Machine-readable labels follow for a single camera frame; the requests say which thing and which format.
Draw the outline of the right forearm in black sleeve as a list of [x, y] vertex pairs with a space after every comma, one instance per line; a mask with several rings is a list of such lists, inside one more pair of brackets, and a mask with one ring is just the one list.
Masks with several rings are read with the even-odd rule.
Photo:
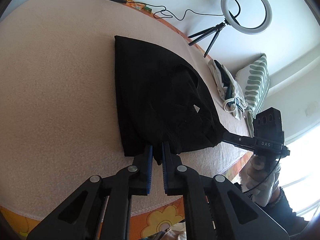
[[309, 223], [309, 221], [293, 212], [281, 187], [279, 187], [278, 198], [273, 202], [269, 202], [262, 209], [284, 228], [289, 236], [300, 234]]

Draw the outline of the right hand in white glove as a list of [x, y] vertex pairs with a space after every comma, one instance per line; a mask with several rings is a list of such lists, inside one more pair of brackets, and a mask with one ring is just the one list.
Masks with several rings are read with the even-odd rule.
[[261, 207], [265, 207], [279, 196], [280, 164], [274, 161], [271, 166], [273, 171], [268, 175], [264, 168], [265, 162], [265, 157], [252, 155], [239, 173], [242, 190], [249, 190], [253, 202]]

